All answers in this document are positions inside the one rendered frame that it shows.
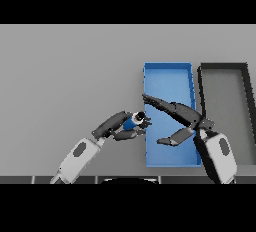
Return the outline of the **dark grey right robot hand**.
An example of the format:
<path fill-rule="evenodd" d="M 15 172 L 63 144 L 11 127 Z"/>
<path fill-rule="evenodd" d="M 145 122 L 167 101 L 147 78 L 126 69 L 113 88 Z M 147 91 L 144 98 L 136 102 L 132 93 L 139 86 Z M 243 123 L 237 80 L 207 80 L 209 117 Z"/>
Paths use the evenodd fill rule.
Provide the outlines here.
<path fill-rule="evenodd" d="M 211 131 L 214 127 L 214 122 L 212 120 L 207 119 L 195 109 L 185 104 L 167 102 L 147 94 L 143 94 L 142 97 L 145 104 L 149 104 L 157 110 L 165 112 L 174 120 L 184 125 L 184 128 L 179 129 L 171 136 L 158 139 L 158 144 L 176 147 L 191 137 L 195 131 L 200 129 Z"/>

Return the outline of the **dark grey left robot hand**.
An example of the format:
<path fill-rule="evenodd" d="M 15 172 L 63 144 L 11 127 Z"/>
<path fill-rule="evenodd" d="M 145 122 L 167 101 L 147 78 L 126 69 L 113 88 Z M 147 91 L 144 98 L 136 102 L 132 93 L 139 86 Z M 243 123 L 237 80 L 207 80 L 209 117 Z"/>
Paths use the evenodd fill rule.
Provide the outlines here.
<path fill-rule="evenodd" d="M 95 139 L 100 138 L 109 138 L 113 136 L 116 141 L 134 139 L 139 135 L 145 133 L 145 129 L 151 125 L 151 118 L 145 115 L 144 121 L 141 125 L 136 126 L 133 130 L 124 130 L 124 122 L 135 112 L 126 112 L 121 111 L 110 118 L 105 122 L 100 124 L 93 132 L 92 135 Z"/>

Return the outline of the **blue pipe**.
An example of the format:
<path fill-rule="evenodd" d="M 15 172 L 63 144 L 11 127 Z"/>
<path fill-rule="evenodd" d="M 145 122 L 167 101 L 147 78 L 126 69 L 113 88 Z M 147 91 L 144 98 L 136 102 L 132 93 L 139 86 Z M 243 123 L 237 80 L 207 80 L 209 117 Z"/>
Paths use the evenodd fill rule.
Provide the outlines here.
<path fill-rule="evenodd" d="M 135 112 L 133 113 L 123 124 L 124 130 L 133 130 L 136 126 L 139 126 L 143 123 L 145 118 L 145 113 Z"/>

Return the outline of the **blue bin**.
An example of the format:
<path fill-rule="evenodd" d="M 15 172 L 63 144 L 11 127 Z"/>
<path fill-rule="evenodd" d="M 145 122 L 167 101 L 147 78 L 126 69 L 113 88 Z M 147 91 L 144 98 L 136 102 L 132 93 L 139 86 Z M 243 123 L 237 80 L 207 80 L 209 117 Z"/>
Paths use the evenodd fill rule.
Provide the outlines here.
<path fill-rule="evenodd" d="M 145 62 L 143 72 L 146 95 L 196 108 L 194 78 L 190 62 Z M 144 105 L 144 110 L 152 123 L 146 129 L 147 167 L 200 167 L 202 165 L 193 137 L 189 137 L 177 147 L 157 143 L 158 139 L 171 136 L 184 128 L 184 125 L 149 104 Z"/>

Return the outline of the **dark grey bin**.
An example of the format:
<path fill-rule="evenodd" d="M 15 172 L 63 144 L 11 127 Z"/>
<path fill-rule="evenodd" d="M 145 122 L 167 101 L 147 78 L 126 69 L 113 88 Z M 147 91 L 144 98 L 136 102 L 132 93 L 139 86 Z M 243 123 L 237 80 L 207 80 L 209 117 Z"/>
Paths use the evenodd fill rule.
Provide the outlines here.
<path fill-rule="evenodd" d="M 248 64 L 201 63 L 197 73 L 202 113 L 227 136 L 238 165 L 256 166 L 256 106 Z"/>

